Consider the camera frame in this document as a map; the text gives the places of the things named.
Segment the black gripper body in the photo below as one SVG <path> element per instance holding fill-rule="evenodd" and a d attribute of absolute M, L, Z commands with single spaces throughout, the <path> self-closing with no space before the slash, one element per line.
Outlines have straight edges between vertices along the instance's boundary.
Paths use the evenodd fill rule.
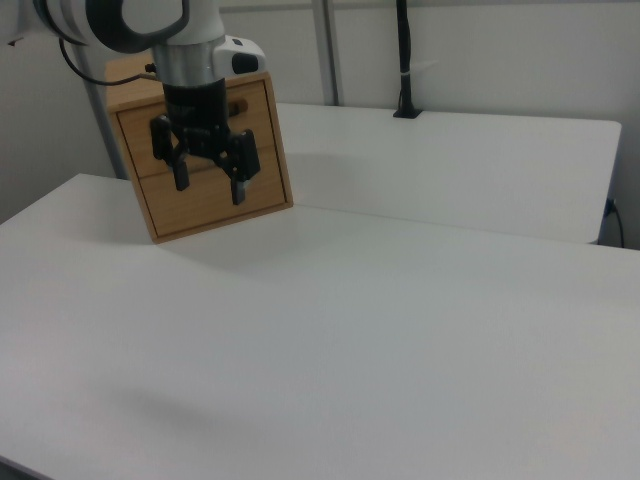
<path fill-rule="evenodd" d="M 229 127 L 224 79 L 207 85 L 163 85 L 166 113 L 162 116 L 162 160 L 168 166 L 185 163 L 187 155 L 232 166 L 234 134 Z"/>

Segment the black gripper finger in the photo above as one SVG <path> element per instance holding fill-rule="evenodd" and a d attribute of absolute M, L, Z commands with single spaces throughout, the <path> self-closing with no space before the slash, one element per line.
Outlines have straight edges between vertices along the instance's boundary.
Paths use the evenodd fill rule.
<path fill-rule="evenodd" d="M 223 153 L 225 156 L 219 158 L 219 167 L 230 179 L 232 203 L 240 205 L 246 199 L 246 183 L 261 170 L 253 132 L 230 132 Z"/>
<path fill-rule="evenodd" d="M 187 152 L 181 143 L 173 145 L 171 122 L 166 115 L 160 115 L 150 121 L 153 156 L 162 160 L 173 173 L 177 191 L 186 190 L 189 185 L 189 173 L 186 164 Z"/>

